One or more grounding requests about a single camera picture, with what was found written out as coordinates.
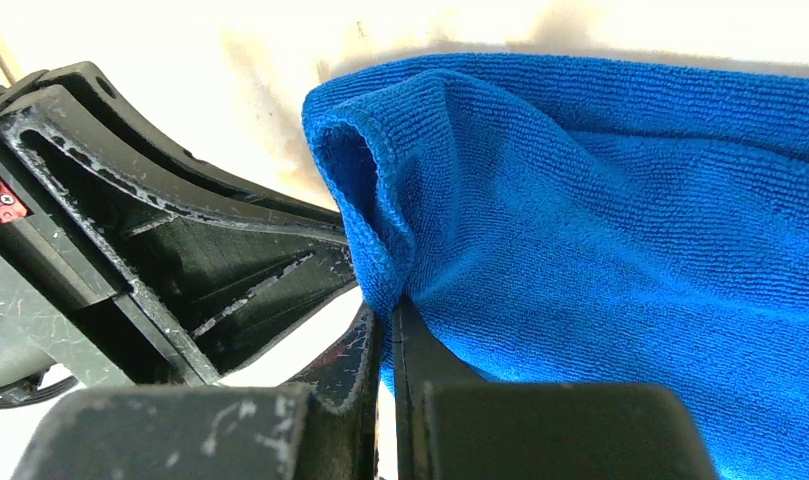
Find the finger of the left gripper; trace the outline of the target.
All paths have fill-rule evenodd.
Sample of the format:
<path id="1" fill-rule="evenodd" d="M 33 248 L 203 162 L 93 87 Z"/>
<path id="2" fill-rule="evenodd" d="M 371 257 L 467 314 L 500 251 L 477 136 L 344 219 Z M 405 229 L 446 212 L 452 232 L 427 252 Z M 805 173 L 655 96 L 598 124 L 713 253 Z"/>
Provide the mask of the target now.
<path id="1" fill-rule="evenodd" d="M 342 228 L 174 177 L 62 86 L 14 98 L 0 140 L 117 289 L 85 324 L 134 382 L 216 382 L 355 285 Z"/>
<path id="2" fill-rule="evenodd" d="M 39 88 L 50 85 L 64 87 L 113 134 L 178 179 L 231 200 L 330 224 L 336 229 L 343 227 L 341 216 L 336 212 L 263 187 L 196 158 L 147 120 L 90 61 L 47 71 L 36 81 Z"/>

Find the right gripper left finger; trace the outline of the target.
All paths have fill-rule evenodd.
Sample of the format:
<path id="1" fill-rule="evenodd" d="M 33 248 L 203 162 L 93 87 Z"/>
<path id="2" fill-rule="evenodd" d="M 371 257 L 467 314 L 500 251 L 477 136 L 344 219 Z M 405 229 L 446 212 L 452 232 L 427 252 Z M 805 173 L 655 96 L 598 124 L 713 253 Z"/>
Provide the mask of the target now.
<path id="1" fill-rule="evenodd" d="M 276 387 L 91 388 L 60 400 L 17 479 L 372 479 L 381 332 L 367 307 Z"/>

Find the dark blue towel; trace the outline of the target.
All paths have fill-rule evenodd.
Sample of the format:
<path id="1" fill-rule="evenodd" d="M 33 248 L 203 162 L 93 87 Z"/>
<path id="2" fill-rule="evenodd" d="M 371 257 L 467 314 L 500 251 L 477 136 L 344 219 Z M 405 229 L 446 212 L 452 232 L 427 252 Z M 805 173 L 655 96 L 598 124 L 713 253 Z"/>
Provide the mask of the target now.
<path id="1" fill-rule="evenodd" d="M 809 79 L 427 55 L 312 90 L 366 303 L 511 381 L 653 382 L 725 479 L 809 479 Z"/>

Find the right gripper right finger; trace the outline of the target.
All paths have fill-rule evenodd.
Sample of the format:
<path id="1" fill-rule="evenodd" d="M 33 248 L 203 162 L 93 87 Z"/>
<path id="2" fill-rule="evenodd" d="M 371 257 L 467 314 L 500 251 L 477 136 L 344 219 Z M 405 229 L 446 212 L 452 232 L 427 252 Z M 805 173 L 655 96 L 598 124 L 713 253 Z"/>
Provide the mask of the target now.
<path id="1" fill-rule="evenodd" d="M 713 479 L 683 403 L 624 383 L 506 383 L 478 375 L 408 298 L 391 321 L 403 479 Z"/>

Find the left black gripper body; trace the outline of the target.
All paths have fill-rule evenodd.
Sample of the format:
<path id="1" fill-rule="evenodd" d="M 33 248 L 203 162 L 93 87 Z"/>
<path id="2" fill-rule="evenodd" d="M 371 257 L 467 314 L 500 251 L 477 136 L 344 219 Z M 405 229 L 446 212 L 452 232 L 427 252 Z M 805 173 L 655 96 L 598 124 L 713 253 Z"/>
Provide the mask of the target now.
<path id="1" fill-rule="evenodd" d="M 0 111 L 24 88 L 0 86 Z M 132 379 L 86 321 L 118 291 L 85 239 L 0 140 L 0 389 L 63 366 L 88 387 Z"/>

